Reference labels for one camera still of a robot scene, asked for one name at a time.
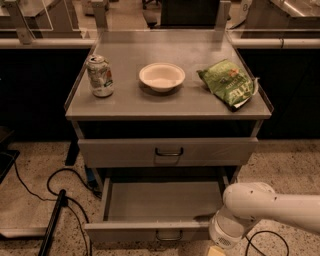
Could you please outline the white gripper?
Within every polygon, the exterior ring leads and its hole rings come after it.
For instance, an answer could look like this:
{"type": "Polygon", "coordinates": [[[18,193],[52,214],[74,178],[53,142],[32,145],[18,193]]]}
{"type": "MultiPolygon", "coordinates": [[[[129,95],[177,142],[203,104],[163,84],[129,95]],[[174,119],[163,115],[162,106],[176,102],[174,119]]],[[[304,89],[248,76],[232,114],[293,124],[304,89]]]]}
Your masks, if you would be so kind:
{"type": "Polygon", "coordinates": [[[211,246],[207,256],[226,256],[223,249],[235,247],[259,223],[259,219],[242,219],[223,206],[209,223],[210,239],[218,246],[211,246]]]}

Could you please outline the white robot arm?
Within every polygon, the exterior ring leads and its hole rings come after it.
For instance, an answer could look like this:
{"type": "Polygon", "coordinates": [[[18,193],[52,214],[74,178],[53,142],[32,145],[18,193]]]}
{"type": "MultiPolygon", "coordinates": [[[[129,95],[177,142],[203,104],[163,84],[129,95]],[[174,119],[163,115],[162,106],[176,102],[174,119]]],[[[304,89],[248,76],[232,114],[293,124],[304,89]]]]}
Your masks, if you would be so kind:
{"type": "Polygon", "coordinates": [[[220,248],[231,249],[263,219],[319,235],[320,196],[279,194],[263,182],[231,184],[210,220],[209,236],[220,248]]]}

